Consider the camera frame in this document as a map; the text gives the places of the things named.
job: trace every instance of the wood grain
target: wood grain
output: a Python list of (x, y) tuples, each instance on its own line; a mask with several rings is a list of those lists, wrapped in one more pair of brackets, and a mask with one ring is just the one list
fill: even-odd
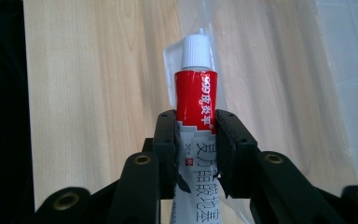
[[(215, 5), (221, 84), (261, 149), (286, 154), (312, 184), (339, 194), (357, 180), (310, 2)], [(112, 183), (153, 136), (170, 109), (162, 51), (182, 37), (177, 4), (24, 1), (36, 207), (58, 189)], [(241, 223), (232, 203), (222, 201), (224, 222)], [(169, 223), (171, 202), (162, 207)]]

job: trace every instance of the white cap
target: white cap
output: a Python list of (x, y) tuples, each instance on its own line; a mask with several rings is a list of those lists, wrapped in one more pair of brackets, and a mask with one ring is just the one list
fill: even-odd
[(212, 69), (210, 41), (207, 35), (187, 35), (182, 42), (182, 69), (207, 67)]

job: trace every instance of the red label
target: red label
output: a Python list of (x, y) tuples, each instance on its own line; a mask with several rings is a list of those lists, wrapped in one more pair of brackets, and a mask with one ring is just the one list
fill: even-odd
[(186, 166), (193, 166), (193, 158), (185, 158)]
[(180, 71), (175, 74), (176, 117), (185, 126), (216, 133), (215, 108), (217, 73), (214, 71)]

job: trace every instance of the toothpaste tube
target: toothpaste tube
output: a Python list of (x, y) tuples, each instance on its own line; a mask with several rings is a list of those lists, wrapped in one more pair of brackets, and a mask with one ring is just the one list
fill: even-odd
[(221, 223), (216, 174), (217, 73), (207, 35), (183, 40), (182, 71), (175, 74), (179, 126), (178, 176), (171, 223)]

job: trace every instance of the black background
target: black background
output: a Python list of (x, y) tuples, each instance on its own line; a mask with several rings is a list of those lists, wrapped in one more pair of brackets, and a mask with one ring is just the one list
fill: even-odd
[(0, 223), (34, 212), (28, 86), (21, 0), (0, 0)]

